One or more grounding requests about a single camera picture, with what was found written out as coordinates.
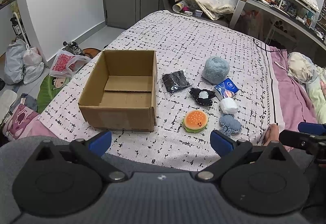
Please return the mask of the black felt star cushion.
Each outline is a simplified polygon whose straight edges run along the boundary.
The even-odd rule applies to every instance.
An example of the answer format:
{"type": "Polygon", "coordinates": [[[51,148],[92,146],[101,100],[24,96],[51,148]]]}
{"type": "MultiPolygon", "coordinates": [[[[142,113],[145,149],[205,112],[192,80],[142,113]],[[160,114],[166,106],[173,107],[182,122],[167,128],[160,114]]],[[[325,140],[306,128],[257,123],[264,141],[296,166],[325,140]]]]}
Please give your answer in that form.
{"type": "Polygon", "coordinates": [[[197,104],[203,106],[212,106],[212,99],[216,97],[214,92],[207,89],[191,88],[189,93],[197,104]]]}

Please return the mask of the cream crumpled blanket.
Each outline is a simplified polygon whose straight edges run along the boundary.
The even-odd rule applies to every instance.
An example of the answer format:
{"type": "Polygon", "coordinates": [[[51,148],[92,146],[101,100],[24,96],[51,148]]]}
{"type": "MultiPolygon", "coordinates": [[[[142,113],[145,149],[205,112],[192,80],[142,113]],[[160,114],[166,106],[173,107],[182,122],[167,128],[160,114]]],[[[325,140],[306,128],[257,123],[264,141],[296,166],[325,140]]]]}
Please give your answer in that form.
{"type": "Polygon", "coordinates": [[[306,86],[317,122],[325,124],[325,68],[319,67],[309,57],[298,52],[288,55],[287,65],[289,75],[306,86]]]}

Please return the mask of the black cloth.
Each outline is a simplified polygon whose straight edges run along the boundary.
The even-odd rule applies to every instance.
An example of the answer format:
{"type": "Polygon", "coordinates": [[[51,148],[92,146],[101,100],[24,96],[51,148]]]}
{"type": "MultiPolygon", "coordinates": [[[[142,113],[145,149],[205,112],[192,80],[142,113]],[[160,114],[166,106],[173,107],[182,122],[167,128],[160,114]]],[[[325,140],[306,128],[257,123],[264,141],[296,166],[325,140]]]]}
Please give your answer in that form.
{"type": "Polygon", "coordinates": [[[162,81],[165,85],[166,91],[169,93],[180,92],[190,87],[190,83],[187,81],[183,71],[164,74],[162,75],[162,81]]]}

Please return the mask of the red white plastic bag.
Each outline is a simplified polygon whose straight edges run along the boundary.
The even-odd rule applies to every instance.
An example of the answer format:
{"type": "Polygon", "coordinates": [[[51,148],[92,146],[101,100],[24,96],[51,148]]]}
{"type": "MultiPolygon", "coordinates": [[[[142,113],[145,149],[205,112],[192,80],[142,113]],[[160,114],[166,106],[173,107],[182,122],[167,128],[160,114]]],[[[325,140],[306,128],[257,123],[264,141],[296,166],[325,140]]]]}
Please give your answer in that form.
{"type": "Polygon", "coordinates": [[[68,51],[59,50],[50,68],[49,75],[57,78],[72,78],[90,61],[91,59],[87,56],[74,55],[68,51]]]}

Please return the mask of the plush hamburger toy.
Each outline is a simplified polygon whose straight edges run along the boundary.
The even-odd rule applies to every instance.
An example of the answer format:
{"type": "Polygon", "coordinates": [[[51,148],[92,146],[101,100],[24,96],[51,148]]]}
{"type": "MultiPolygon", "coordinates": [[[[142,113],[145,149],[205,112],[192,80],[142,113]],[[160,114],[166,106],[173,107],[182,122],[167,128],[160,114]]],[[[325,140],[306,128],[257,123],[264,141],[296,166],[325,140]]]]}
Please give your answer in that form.
{"type": "Polygon", "coordinates": [[[208,115],[199,109],[192,110],[185,115],[182,123],[187,132],[197,133],[206,128],[208,115]]]}

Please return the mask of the paper cup on floor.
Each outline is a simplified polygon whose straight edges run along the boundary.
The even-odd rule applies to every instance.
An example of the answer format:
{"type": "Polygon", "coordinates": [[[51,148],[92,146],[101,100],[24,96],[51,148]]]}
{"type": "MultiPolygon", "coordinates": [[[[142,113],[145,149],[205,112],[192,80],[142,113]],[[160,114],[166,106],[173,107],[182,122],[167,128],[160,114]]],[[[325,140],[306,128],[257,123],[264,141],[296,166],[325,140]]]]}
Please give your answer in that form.
{"type": "Polygon", "coordinates": [[[188,4],[187,2],[185,1],[180,1],[176,4],[174,4],[172,6],[172,10],[175,12],[175,13],[180,13],[180,12],[184,12],[184,11],[188,11],[189,10],[189,7],[188,7],[188,4]]]}

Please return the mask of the blue tissue pack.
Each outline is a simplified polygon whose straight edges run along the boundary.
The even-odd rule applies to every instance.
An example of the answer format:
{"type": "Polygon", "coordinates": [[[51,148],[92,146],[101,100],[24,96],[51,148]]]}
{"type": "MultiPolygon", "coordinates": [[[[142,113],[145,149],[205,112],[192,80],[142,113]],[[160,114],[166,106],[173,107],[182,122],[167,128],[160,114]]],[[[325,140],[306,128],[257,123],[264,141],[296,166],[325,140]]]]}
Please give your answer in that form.
{"type": "Polygon", "coordinates": [[[226,78],[220,84],[216,85],[213,91],[218,100],[222,100],[224,98],[233,98],[239,89],[230,78],[226,78]]]}

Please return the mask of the white shelf cabinet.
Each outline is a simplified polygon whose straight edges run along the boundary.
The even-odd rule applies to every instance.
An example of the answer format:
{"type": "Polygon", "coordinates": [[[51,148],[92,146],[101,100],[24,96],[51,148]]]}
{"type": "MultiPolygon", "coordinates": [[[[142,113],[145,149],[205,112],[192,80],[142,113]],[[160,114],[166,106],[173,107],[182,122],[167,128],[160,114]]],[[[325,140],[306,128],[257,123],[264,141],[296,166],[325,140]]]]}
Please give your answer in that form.
{"type": "Polygon", "coordinates": [[[12,3],[16,0],[1,0],[1,56],[8,45],[16,38],[10,19],[13,17],[12,3]]]}

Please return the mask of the person's bare foot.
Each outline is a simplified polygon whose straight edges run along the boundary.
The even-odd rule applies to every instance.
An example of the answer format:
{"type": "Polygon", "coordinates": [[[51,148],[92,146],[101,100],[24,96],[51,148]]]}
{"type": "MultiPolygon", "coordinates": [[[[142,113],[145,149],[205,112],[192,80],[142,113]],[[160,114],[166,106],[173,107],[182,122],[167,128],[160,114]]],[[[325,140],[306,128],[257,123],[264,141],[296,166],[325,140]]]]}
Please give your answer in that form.
{"type": "Polygon", "coordinates": [[[279,140],[279,126],[278,124],[270,124],[264,135],[264,146],[267,146],[271,141],[279,140]]]}

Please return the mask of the white black patterned bedspread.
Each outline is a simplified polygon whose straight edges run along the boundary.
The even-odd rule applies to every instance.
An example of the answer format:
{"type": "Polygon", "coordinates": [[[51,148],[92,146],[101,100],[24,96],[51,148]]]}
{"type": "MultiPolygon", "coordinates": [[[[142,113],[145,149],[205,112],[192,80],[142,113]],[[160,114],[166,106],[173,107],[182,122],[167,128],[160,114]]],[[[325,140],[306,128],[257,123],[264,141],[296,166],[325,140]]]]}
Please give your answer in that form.
{"type": "MultiPolygon", "coordinates": [[[[154,12],[120,34],[109,50],[154,50],[158,74],[182,70],[193,87],[209,89],[202,78],[206,60],[219,56],[229,62],[229,78],[239,91],[236,119],[241,132],[236,138],[259,145],[264,130],[282,116],[276,78],[267,45],[227,27],[200,19],[154,12]]],[[[132,161],[184,170],[201,170],[218,159],[210,146],[211,131],[219,128],[220,107],[215,100],[204,109],[207,127],[188,133],[182,119],[196,102],[187,90],[170,94],[162,80],[156,90],[156,127],[153,132],[114,131],[109,153],[132,161]]]]}

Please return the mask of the blue denim heart cushion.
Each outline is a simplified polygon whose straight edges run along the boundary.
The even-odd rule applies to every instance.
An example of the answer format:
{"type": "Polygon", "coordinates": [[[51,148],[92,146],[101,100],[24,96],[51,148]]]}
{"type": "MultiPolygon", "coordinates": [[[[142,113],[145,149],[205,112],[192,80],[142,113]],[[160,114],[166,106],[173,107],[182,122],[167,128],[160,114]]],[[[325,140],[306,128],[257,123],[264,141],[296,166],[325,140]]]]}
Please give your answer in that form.
{"type": "Polygon", "coordinates": [[[241,123],[234,118],[234,115],[223,114],[219,119],[220,131],[228,137],[241,132],[241,123]]]}

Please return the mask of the pink cartoon cushion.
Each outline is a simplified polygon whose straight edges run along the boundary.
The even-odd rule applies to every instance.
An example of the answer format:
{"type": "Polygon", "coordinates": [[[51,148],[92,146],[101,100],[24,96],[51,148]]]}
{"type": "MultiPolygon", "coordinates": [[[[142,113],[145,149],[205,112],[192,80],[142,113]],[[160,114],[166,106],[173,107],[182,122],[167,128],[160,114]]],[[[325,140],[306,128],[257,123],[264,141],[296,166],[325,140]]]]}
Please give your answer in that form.
{"type": "Polygon", "coordinates": [[[28,137],[39,114],[24,104],[18,104],[5,122],[3,134],[10,141],[28,137]]]}

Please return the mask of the white plastic garbage bag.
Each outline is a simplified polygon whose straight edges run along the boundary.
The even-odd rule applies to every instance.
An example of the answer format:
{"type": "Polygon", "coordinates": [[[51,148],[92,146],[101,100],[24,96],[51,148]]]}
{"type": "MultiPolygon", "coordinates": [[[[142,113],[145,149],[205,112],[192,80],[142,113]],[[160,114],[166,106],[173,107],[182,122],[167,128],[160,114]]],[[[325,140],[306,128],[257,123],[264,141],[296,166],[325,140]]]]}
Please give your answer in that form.
{"type": "Polygon", "coordinates": [[[26,51],[23,55],[24,63],[24,78],[23,83],[25,85],[37,80],[44,70],[44,62],[39,51],[35,47],[26,46],[26,51]]]}

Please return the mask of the fluffy light blue hat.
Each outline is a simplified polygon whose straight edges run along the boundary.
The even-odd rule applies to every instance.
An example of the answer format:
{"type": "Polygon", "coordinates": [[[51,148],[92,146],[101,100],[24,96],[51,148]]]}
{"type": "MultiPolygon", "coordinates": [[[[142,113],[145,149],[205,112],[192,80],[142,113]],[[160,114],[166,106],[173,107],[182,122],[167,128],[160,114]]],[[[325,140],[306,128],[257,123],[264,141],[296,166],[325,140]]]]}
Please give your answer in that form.
{"type": "Polygon", "coordinates": [[[202,77],[209,83],[218,85],[226,79],[229,70],[229,63],[225,59],[211,56],[206,60],[202,77]]]}

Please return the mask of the pink bed sheet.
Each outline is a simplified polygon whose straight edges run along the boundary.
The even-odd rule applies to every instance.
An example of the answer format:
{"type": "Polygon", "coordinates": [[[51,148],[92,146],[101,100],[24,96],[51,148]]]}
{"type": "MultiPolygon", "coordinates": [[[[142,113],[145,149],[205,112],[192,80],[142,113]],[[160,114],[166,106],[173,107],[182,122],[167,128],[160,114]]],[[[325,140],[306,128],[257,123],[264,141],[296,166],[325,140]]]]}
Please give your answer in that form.
{"type": "Polygon", "coordinates": [[[271,57],[270,65],[276,78],[276,91],[279,93],[279,105],[282,116],[271,124],[278,124],[282,130],[298,130],[301,122],[316,123],[314,106],[304,88],[292,77],[288,76],[287,52],[268,46],[271,57]]]}

